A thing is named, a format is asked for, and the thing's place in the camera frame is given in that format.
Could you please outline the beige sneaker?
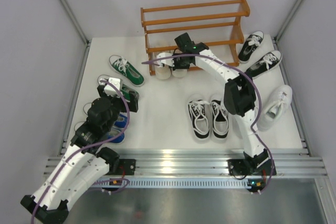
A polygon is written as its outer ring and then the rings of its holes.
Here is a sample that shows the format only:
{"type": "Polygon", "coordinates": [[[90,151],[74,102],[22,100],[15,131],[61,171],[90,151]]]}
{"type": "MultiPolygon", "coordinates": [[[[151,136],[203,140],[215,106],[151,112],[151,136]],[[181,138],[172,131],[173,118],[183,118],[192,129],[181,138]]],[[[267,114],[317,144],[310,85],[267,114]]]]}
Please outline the beige sneaker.
{"type": "MultiPolygon", "coordinates": [[[[155,54],[155,59],[159,59],[162,57],[171,56],[172,54],[170,52],[161,52],[155,54]]],[[[155,75],[160,80],[166,80],[171,76],[171,70],[169,68],[169,65],[166,65],[161,60],[158,60],[154,64],[155,69],[155,75]]]]}
{"type": "MultiPolygon", "coordinates": [[[[177,53],[180,53],[180,52],[181,51],[178,48],[175,48],[173,50],[174,55],[177,54],[177,53]]],[[[171,73],[176,78],[183,78],[187,74],[187,69],[175,69],[175,70],[171,69],[171,73]]]]}

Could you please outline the green sneaker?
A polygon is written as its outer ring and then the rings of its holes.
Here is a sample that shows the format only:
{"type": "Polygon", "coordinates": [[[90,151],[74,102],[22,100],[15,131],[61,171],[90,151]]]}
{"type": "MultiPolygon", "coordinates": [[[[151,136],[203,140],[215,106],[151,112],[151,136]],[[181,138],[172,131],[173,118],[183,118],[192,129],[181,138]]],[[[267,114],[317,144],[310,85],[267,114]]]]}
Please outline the green sneaker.
{"type": "Polygon", "coordinates": [[[113,71],[126,77],[134,86],[144,85],[143,75],[127,59],[119,55],[111,55],[109,64],[113,71]]]}
{"type": "Polygon", "coordinates": [[[111,84],[115,85],[117,88],[119,88],[119,91],[123,94],[124,98],[127,101],[131,101],[131,95],[134,94],[134,96],[138,99],[140,97],[140,94],[128,87],[126,84],[123,83],[123,81],[119,78],[114,78],[111,76],[108,76],[106,74],[101,74],[98,78],[97,78],[97,83],[98,83],[98,87],[99,88],[103,88],[103,90],[105,91],[106,87],[107,87],[107,95],[112,96],[112,93],[115,92],[114,89],[112,87],[110,87],[109,85],[107,85],[105,83],[105,81],[110,82],[111,84]]]}

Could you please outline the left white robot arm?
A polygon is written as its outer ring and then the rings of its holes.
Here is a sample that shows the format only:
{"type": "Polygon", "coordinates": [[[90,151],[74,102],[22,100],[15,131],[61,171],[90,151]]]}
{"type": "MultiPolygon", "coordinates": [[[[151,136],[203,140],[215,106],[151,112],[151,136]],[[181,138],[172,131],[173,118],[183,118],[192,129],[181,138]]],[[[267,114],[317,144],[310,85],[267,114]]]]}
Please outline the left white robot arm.
{"type": "Polygon", "coordinates": [[[110,132],[120,113],[138,111],[138,95],[127,95],[112,80],[101,80],[100,97],[92,101],[86,120],[77,128],[66,152],[41,187],[25,195],[21,205],[31,213],[31,220],[63,223],[77,200],[102,176],[115,174],[120,167],[119,154],[105,144],[120,137],[110,132]]]}

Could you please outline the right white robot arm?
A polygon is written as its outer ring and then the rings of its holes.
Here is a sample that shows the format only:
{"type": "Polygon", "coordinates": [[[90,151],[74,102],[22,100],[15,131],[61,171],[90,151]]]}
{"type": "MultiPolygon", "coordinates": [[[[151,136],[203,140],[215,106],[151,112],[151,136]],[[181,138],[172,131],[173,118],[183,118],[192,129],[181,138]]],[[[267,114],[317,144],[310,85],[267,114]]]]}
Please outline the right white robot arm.
{"type": "Polygon", "coordinates": [[[235,117],[244,145],[243,170],[256,175],[263,169],[275,174],[272,153],[261,140],[257,130],[260,112],[255,113],[255,101],[261,104],[260,93],[252,79],[241,70],[219,60],[204,43],[195,44],[184,33],[175,38],[180,54],[171,56],[172,69],[188,69],[190,64],[205,70],[224,85],[223,103],[235,117]]]}

